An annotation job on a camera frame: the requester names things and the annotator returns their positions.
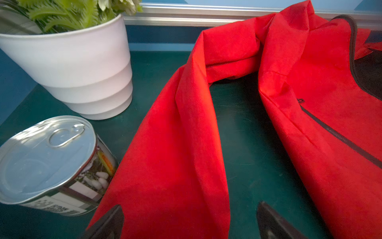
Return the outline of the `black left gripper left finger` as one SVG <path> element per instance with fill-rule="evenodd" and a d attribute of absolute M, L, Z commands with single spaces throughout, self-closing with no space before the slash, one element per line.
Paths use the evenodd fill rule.
<path fill-rule="evenodd" d="M 115 205 L 89 229 L 80 239 L 120 239 L 124 223 L 124 214 L 120 205 Z"/>

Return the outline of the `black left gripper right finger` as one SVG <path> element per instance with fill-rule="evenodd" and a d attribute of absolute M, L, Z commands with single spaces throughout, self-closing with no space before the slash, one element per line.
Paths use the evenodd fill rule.
<path fill-rule="evenodd" d="M 256 216 L 261 239 L 307 239 L 265 201 L 258 204 Z"/>

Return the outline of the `red jacket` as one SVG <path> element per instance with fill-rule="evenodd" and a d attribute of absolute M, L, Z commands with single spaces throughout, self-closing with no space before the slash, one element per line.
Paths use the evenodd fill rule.
<path fill-rule="evenodd" d="M 310 1 L 204 30 L 133 138 L 90 225 L 122 238 L 225 239 L 230 205 L 210 86 L 258 73 L 267 114 L 337 239 L 382 236 L 382 44 Z"/>

